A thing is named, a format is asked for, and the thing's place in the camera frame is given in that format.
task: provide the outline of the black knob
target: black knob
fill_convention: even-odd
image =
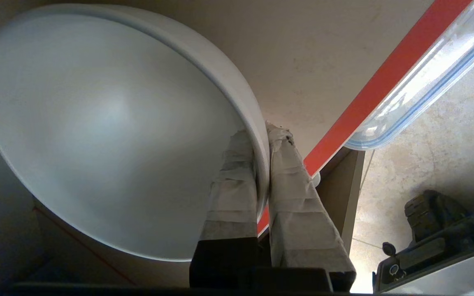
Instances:
[[[389,243],[389,242],[384,242],[383,243],[383,246],[381,247],[381,249],[383,250],[383,252],[385,253],[385,255],[387,256],[394,256],[396,255],[396,248],[395,246],[393,246],[393,244]]]

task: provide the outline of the red strip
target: red strip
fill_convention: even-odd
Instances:
[[[110,267],[114,272],[116,272],[120,277],[124,278],[126,281],[128,281],[131,285],[137,285],[134,281],[132,281],[129,277],[127,277],[125,274],[120,272],[120,270],[117,270],[113,265],[111,265],[109,262],[107,262],[103,257],[98,255],[95,251],[93,251],[90,247],[87,247],[79,238],[77,238],[74,234],[72,234],[70,231],[66,230],[60,223],[49,217],[47,214],[45,214],[42,210],[40,210],[37,206],[34,206],[32,210],[35,210],[38,213],[41,213],[44,215],[47,219],[49,219],[54,225],[56,225],[58,228],[60,228],[65,234],[73,238],[76,242],[81,244],[85,249],[87,249],[89,252],[91,252],[93,255],[98,258],[98,260],[102,261],[103,264],[107,265]]]
[[[304,164],[311,176],[320,171],[334,156],[358,126],[471,2],[472,0],[435,0],[433,2],[323,139],[305,158]],[[268,219],[269,214],[266,208],[258,223],[258,231],[267,227]]]

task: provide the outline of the tile floor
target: tile floor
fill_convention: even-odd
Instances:
[[[369,151],[350,257],[358,278],[351,292],[371,293],[371,271],[411,241],[407,201],[434,189],[474,210],[474,68],[389,145]]]

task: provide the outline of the plastic container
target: plastic container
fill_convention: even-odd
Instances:
[[[193,256],[230,137],[254,146],[258,216],[265,122],[219,49],[136,8],[38,8],[0,30],[0,152],[47,208],[134,255]]]
[[[474,2],[449,26],[345,144],[389,143],[474,66]]]

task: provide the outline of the container lid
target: container lid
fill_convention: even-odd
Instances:
[[[355,150],[389,143],[474,66],[474,2],[383,99],[345,144]]]

